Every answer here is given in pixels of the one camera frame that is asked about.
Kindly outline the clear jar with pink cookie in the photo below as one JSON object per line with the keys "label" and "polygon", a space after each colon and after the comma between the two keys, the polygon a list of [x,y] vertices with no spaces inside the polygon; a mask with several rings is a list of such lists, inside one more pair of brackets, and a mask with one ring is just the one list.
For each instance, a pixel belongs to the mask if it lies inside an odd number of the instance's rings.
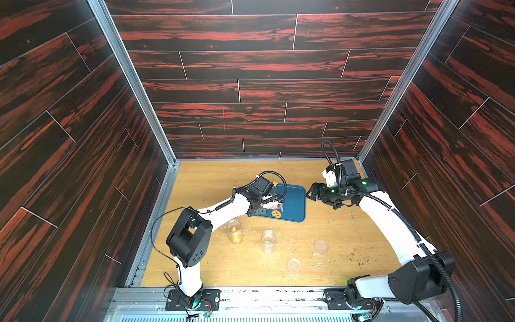
{"label": "clear jar with pink cookie", "polygon": [[262,206],[264,209],[282,210],[285,197],[281,195],[269,195],[262,197]]}

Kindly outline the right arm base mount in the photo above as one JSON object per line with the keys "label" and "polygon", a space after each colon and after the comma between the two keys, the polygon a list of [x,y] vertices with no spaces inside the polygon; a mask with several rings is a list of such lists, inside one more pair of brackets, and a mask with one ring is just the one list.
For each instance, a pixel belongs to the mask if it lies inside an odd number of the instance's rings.
{"label": "right arm base mount", "polygon": [[354,311],[368,310],[367,313],[352,313],[352,321],[373,321],[384,306],[381,298],[366,299],[360,295],[356,286],[356,280],[368,277],[357,276],[347,281],[345,288],[325,289],[322,300],[329,310],[352,309]]}

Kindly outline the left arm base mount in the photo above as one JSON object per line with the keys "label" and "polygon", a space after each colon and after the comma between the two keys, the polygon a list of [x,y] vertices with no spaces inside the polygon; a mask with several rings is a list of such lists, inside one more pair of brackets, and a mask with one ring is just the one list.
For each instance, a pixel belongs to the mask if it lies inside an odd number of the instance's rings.
{"label": "left arm base mount", "polygon": [[193,318],[209,318],[214,311],[219,310],[221,290],[201,287],[193,296],[185,295],[177,285],[171,284],[165,288],[165,310],[186,313],[186,320]]}

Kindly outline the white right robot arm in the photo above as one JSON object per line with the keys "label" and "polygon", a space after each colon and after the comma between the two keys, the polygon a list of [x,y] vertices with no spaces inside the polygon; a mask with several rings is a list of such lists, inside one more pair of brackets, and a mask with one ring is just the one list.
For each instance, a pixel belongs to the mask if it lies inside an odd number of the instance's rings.
{"label": "white right robot arm", "polygon": [[314,183],[306,196],[334,209],[344,206],[346,201],[360,207],[388,240],[401,265],[388,275],[349,279],[345,288],[349,306],[359,309],[375,298],[396,299],[409,305],[447,291],[454,257],[449,252],[437,251],[423,238],[375,179],[358,179],[341,187]]}

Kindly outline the clear jar with mixed cookies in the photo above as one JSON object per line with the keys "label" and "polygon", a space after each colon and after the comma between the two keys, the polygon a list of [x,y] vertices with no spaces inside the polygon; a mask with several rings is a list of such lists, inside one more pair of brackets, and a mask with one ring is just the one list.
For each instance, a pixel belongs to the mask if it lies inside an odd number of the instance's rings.
{"label": "clear jar with mixed cookies", "polygon": [[272,230],[266,230],[261,235],[262,252],[270,255],[274,253],[277,237]]}

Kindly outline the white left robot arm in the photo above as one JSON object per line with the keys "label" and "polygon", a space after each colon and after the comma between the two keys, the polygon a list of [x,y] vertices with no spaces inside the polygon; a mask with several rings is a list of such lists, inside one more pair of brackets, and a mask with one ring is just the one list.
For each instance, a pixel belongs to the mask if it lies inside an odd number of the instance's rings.
{"label": "white left robot arm", "polygon": [[275,187],[276,183],[260,177],[248,185],[234,188],[228,199],[213,206],[182,210],[166,238],[166,245],[178,265],[178,289],[182,295],[192,299],[203,289],[200,262],[207,254],[212,233],[239,216],[281,200]]}

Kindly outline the clear jar with yellow cookies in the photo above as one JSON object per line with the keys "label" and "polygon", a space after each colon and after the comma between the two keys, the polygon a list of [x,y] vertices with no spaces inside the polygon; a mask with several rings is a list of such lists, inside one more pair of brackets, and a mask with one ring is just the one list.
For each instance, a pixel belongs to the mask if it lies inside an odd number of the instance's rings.
{"label": "clear jar with yellow cookies", "polygon": [[232,244],[240,244],[244,239],[242,231],[242,224],[237,219],[232,219],[226,225],[226,230],[229,234],[229,240]]}

